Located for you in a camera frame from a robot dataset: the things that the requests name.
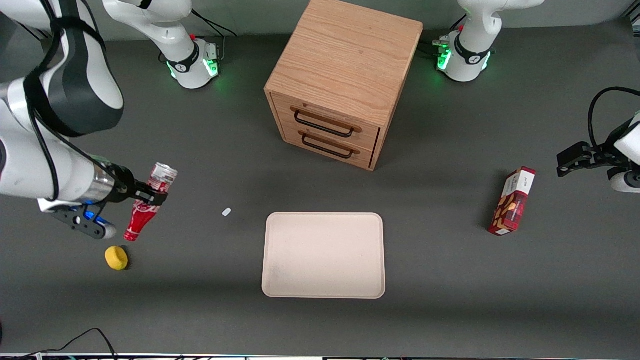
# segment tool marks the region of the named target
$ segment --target red soda can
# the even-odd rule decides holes
[[[168,192],[169,187],[178,176],[177,170],[174,170],[165,164],[156,163],[151,171],[151,176],[147,184],[155,191]],[[142,200],[136,200],[133,203],[133,211],[131,212],[131,222],[124,233],[124,239],[127,241],[136,241],[144,226],[154,218],[160,206],[147,205]]]

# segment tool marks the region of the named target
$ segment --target table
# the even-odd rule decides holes
[[[591,98],[640,83],[627,20],[505,29],[469,84],[418,54],[373,173],[281,141],[262,87],[287,37],[227,40],[220,78],[194,91],[156,62],[151,42],[108,44],[124,118],[75,143],[140,178],[162,161],[178,180],[130,244],[126,273],[103,259],[124,240],[87,238],[35,201],[3,197],[3,352],[57,347],[97,326],[123,353],[640,356],[640,197],[612,191],[604,169],[564,179],[555,170],[558,152],[588,140]],[[629,95],[607,95],[597,137],[638,109]],[[498,238],[486,228],[521,165],[538,171],[527,211],[517,233]],[[124,229],[130,208],[105,216]],[[264,226],[275,211],[379,213],[386,294],[264,296]],[[107,349],[94,336],[69,351]]]

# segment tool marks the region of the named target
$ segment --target plastic tray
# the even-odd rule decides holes
[[[378,299],[385,293],[382,218],[375,213],[273,213],[262,291],[269,297]]]

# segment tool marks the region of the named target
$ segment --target box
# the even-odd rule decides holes
[[[310,0],[264,87],[282,140],[373,171],[422,23]]]
[[[507,177],[489,232],[502,236],[518,230],[536,171],[520,167]]]

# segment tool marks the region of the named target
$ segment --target yellow sponge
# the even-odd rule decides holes
[[[125,270],[129,264],[129,257],[123,248],[119,246],[112,246],[104,252],[104,258],[107,260],[107,264],[113,270]]]

